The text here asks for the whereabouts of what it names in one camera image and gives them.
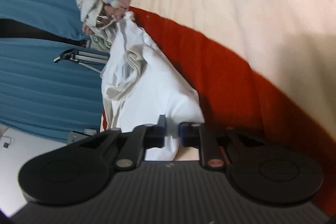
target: cable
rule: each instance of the cable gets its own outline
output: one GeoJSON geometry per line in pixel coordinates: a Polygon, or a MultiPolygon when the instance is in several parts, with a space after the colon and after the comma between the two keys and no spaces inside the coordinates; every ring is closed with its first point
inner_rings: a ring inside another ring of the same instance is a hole
{"type": "Polygon", "coordinates": [[[88,69],[92,69],[92,70],[95,71],[95,72],[101,73],[101,71],[100,71],[99,69],[96,69],[96,68],[94,68],[94,67],[92,67],[92,66],[89,66],[89,65],[87,65],[87,64],[85,64],[85,63],[78,62],[78,64],[80,64],[80,65],[82,65],[82,66],[85,66],[85,67],[87,67],[88,69]]]}
{"type": "Polygon", "coordinates": [[[12,143],[12,138],[8,136],[1,136],[1,138],[9,138],[9,143],[4,143],[4,148],[8,148],[8,146],[12,143]]]}

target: gray cloth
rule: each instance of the gray cloth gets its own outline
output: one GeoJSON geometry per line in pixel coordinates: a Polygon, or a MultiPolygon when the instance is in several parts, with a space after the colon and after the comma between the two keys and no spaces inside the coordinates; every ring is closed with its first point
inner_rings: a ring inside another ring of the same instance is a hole
{"type": "Polygon", "coordinates": [[[76,0],[77,7],[81,11],[81,21],[94,32],[94,34],[101,38],[93,39],[91,37],[91,48],[97,49],[103,52],[109,52],[115,39],[116,29],[115,18],[112,18],[110,22],[102,27],[97,27],[97,22],[100,19],[100,13],[102,12],[104,3],[109,0],[76,0]]]}

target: white t-shirt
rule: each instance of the white t-shirt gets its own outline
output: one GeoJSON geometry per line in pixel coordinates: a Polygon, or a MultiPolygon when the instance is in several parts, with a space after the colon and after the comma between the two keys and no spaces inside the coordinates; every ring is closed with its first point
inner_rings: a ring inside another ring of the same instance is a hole
{"type": "Polygon", "coordinates": [[[131,15],[126,13],[118,22],[110,58],[101,74],[108,127],[130,132],[138,125],[156,124],[160,115],[166,115],[165,147],[148,149],[145,160],[173,160],[179,148],[179,123],[204,122],[198,94],[152,38],[132,22],[131,15]]]}

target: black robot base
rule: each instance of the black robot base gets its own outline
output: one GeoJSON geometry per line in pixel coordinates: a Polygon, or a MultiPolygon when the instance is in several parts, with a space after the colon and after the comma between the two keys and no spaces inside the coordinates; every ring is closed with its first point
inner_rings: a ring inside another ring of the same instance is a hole
{"type": "Polygon", "coordinates": [[[199,161],[143,161],[163,147],[165,118],[121,134],[108,130],[26,163],[29,201],[16,224],[326,224],[312,203],[323,175],[311,158],[236,130],[179,126],[199,161]]]}

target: white wall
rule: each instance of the white wall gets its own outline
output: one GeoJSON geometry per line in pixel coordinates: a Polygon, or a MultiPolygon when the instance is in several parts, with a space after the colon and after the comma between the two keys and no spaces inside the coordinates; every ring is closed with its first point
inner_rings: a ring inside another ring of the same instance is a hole
{"type": "Polygon", "coordinates": [[[0,139],[0,209],[8,217],[26,204],[21,193],[17,176],[20,168],[29,159],[64,146],[59,143],[9,128],[4,136],[12,138],[8,148],[4,148],[8,138],[0,139]]]}

